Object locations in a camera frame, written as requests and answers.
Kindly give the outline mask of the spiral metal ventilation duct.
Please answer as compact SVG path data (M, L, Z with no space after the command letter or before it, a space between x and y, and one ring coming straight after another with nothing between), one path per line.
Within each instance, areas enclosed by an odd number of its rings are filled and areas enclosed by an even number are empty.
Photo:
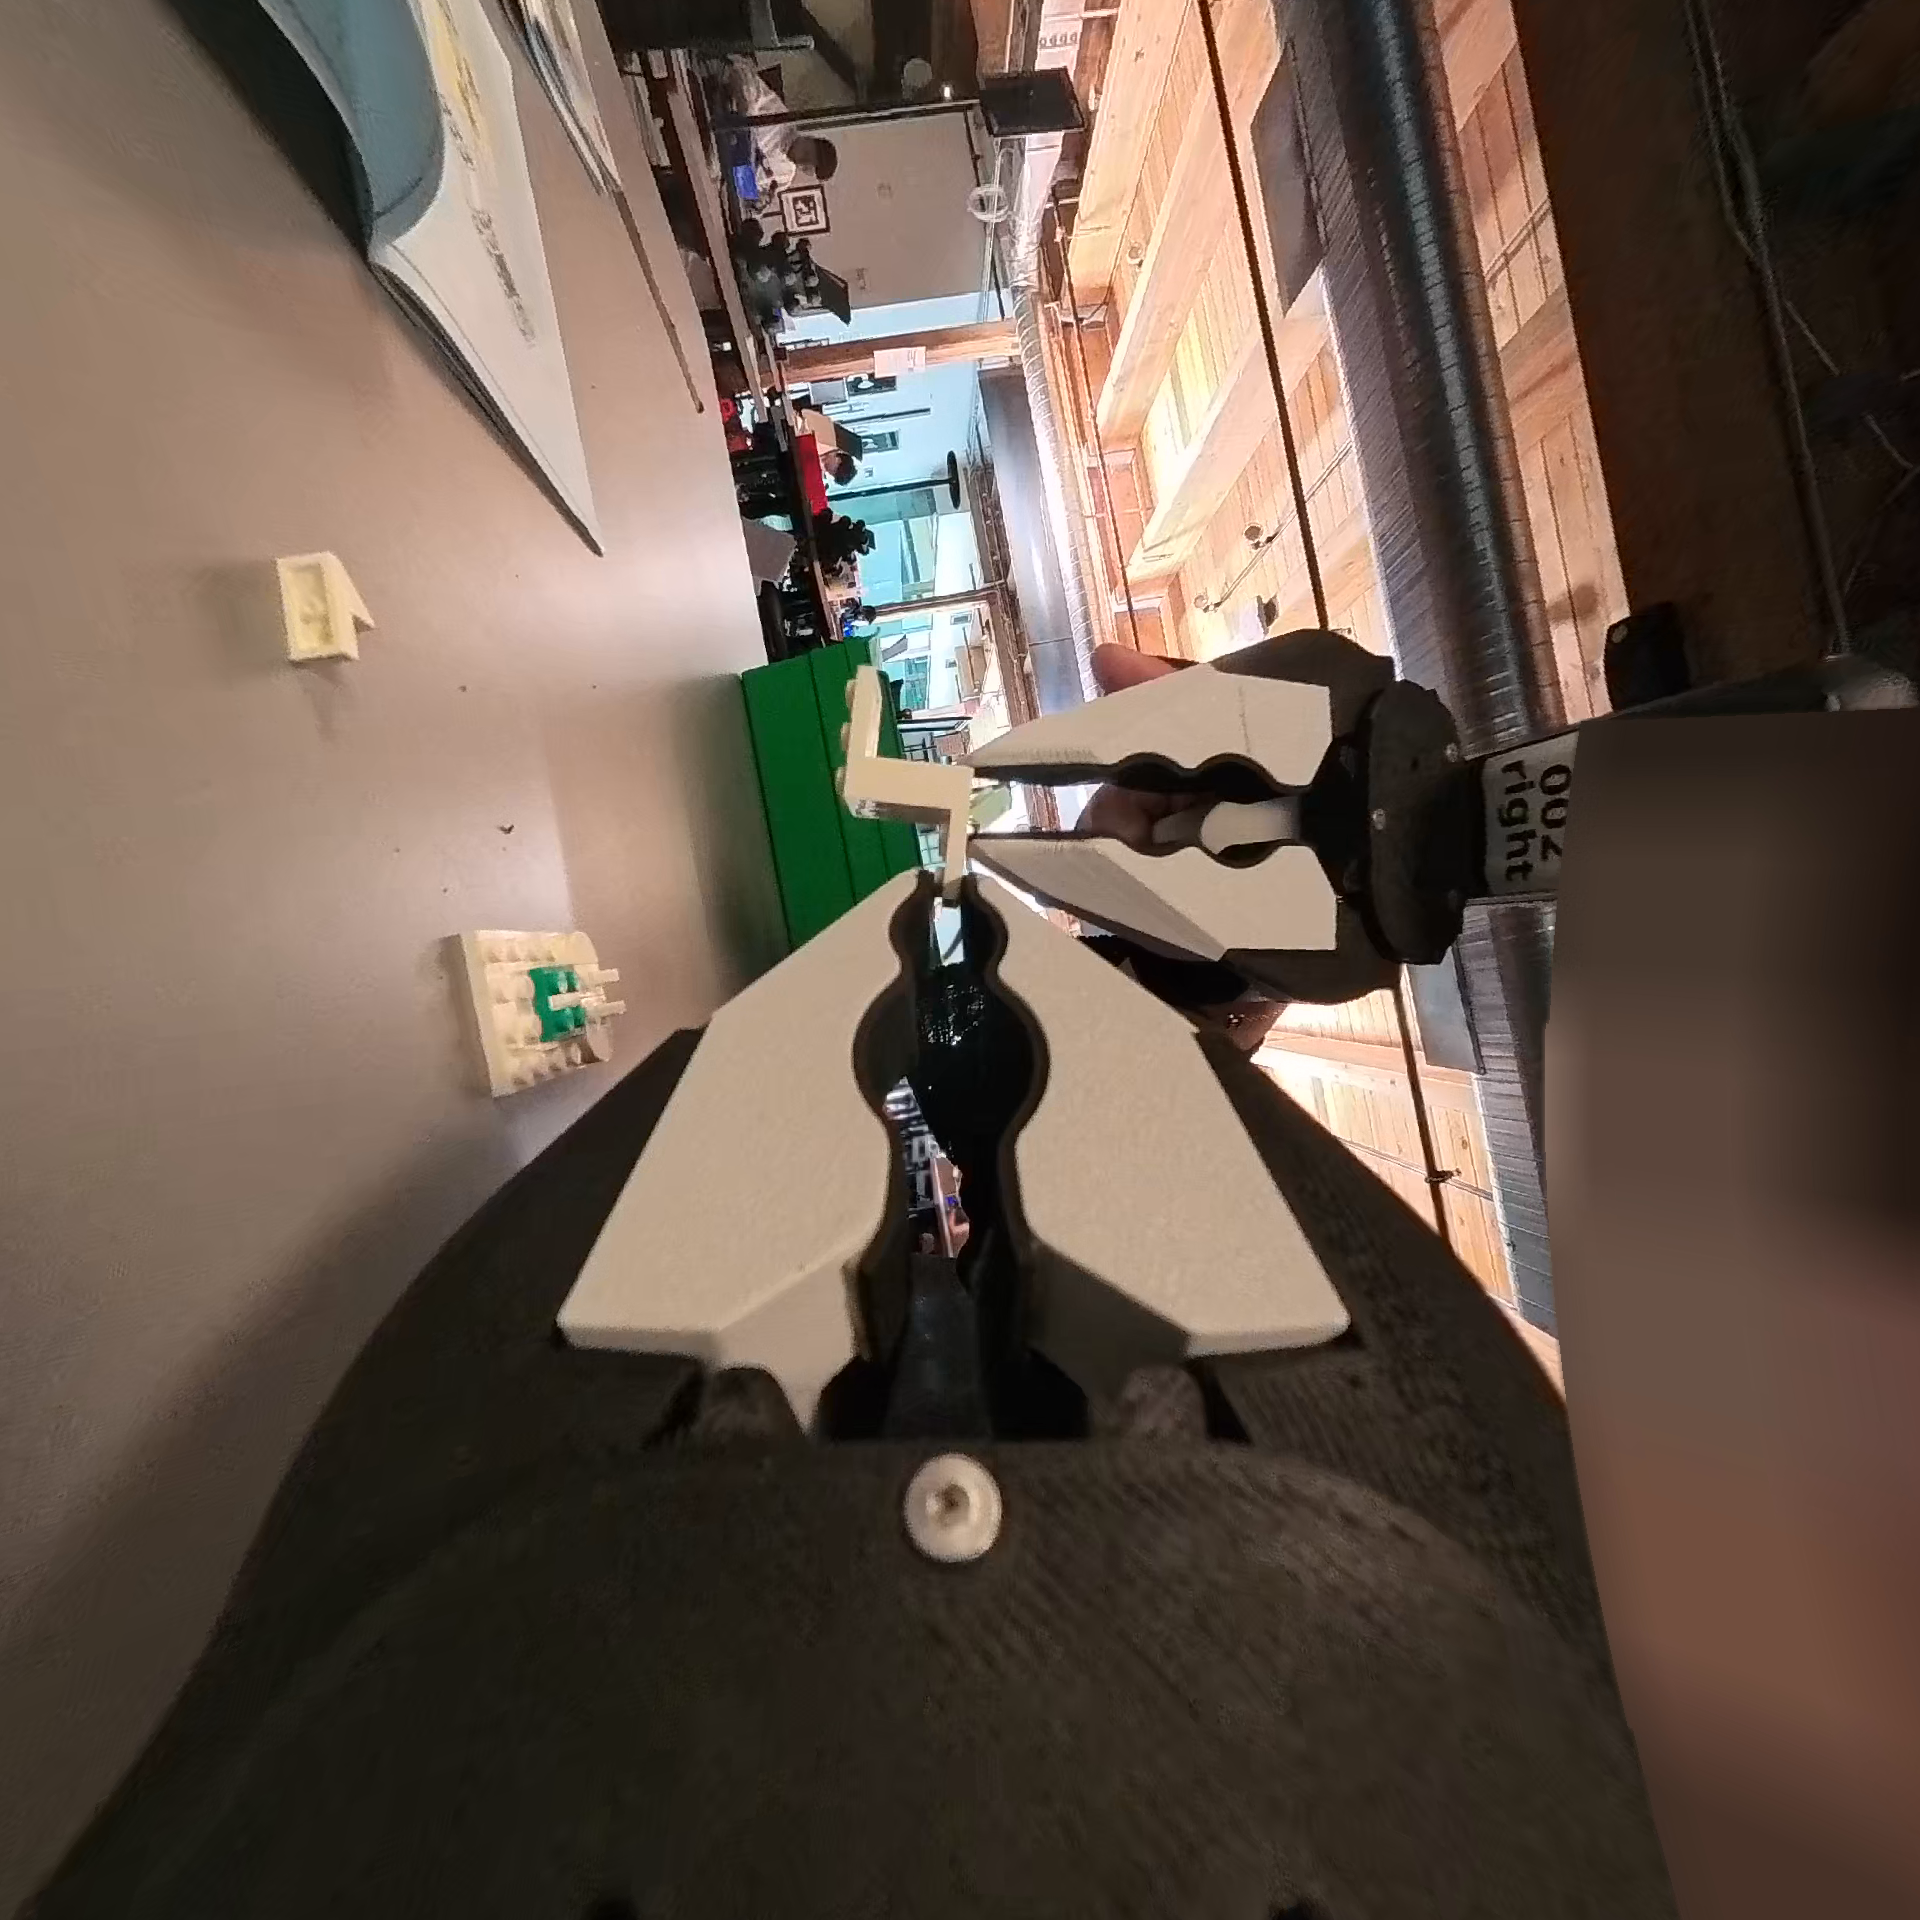
M1290 28L1334 351L1398 677L1491 752L1569 722L1430 4L1297 4ZM1522 1317L1557 1332L1546 1207L1547 901L1451 946Z

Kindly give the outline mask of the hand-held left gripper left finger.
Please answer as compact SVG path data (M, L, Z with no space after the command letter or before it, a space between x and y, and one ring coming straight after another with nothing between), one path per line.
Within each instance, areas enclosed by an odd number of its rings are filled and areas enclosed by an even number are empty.
M858 1272L904 1215L884 1100L917 1051L918 935L898 876L710 1016L561 1307L572 1349L758 1368L817 1427L873 1351Z

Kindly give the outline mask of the black hanging speaker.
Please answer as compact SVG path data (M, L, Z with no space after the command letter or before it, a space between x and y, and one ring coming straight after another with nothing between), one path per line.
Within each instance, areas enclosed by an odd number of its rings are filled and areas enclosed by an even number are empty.
M1036 67L982 76L977 110L995 139L1062 138L1086 127L1086 111L1065 67Z

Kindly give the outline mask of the green plastic storage bin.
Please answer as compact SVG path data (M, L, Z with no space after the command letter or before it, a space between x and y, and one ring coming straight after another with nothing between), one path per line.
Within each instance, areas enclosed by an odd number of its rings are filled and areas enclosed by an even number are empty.
M848 688L875 666L872 640L808 650L740 677L758 780L758 805L776 859L787 946L800 948L888 880L944 867L944 831L860 818L837 776Z

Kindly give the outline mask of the lego instruction booklet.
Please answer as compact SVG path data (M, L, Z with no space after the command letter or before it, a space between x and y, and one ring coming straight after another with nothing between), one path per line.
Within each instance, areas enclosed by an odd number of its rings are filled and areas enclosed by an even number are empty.
M165 2L504 447L606 541L492 4Z

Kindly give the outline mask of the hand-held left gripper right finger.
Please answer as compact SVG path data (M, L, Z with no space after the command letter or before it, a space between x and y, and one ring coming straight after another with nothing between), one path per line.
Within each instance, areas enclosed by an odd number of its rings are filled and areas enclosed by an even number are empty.
M1037 1044L1013 1150L1025 1338L1090 1396L1152 1364L1322 1349L1348 1307L1197 1030L996 880L992 986Z

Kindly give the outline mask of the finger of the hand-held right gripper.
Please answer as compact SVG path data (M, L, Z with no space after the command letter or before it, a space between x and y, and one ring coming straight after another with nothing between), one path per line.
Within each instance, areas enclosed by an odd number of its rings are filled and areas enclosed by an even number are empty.
M1065 914L1173 955L1330 955L1337 892L1307 844L1269 837L1214 851L1133 848L1075 831L995 831L972 840L979 869Z
M1332 735L1329 688L1196 662L1025 722L966 766L1040 787L1262 803L1304 792Z

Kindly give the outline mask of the person's right hand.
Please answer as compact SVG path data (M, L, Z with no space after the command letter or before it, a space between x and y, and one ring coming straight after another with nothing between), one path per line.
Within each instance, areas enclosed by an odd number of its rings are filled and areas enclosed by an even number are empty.
M1181 671L1189 661L1148 656L1123 643L1099 643L1090 658L1090 671L1099 696L1113 696L1128 688L1160 680ZM1080 813L1080 829L1093 837L1112 837L1132 848L1152 851L1169 846L1181 829L1164 829L1166 821L1181 821L1189 811L1204 811L1212 803L1192 792L1138 790L1125 784L1101 784Z

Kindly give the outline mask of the white stepped lego bracket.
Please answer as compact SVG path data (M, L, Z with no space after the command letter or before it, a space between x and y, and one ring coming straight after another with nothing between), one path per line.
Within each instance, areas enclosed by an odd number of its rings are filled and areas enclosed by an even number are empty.
M940 901L958 908L990 781L960 762L905 759L890 749L883 740L890 716L883 671L858 666L834 776L840 800L858 823L900 829L912 859L938 880Z

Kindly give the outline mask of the small white lego piece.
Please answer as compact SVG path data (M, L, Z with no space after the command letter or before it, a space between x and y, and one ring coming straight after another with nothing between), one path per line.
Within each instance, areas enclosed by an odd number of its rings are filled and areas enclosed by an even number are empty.
M356 661L374 621L347 567L330 551L275 563L284 653L294 666Z

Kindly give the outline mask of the white lego plate green tile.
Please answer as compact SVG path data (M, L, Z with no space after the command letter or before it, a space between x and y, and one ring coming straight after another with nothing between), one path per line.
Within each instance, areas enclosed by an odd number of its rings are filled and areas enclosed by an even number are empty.
M612 1058L619 971L577 927L467 927L449 958L492 1096L514 1096Z

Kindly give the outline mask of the white partition panel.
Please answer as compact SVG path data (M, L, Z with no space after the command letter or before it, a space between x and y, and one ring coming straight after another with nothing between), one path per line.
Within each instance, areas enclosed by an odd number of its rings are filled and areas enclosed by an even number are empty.
M848 288L856 331L896 309L958 310L987 286L990 230L972 213L981 186L966 110L845 122L820 133L837 165L826 183L828 230L809 240Z

